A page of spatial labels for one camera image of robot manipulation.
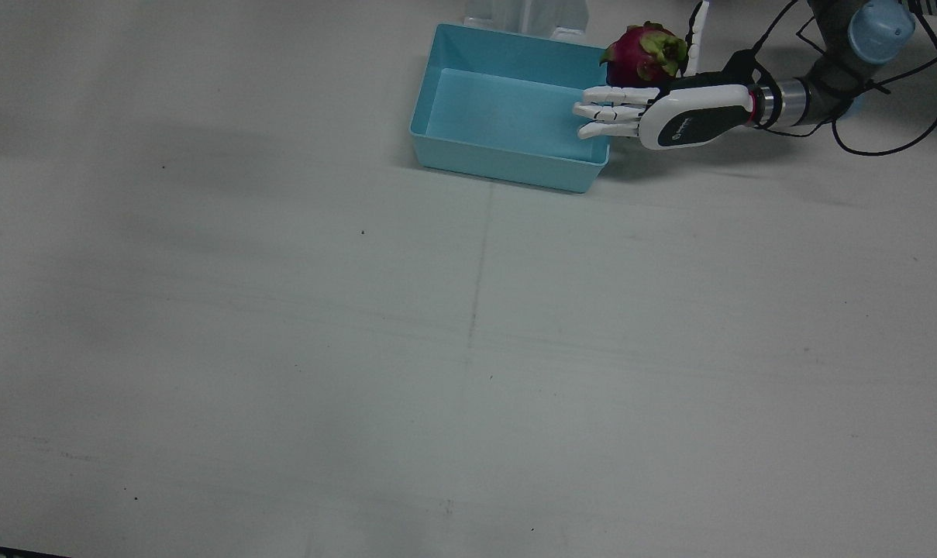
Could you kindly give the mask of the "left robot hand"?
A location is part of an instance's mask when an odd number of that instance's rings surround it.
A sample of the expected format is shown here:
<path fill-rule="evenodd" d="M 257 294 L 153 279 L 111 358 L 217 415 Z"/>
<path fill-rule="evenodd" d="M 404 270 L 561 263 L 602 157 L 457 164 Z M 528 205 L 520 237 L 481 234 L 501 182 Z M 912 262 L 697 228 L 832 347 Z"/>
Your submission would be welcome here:
<path fill-rule="evenodd" d="M 744 77 L 698 70 L 711 4 L 699 1 L 687 35 L 660 22 L 628 25 L 603 49 L 605 84 L 590 86 L 572 106 L 582 140 L 626 137 L 649 150 L 701 147 L 752 122 L 756 99 Z"/>

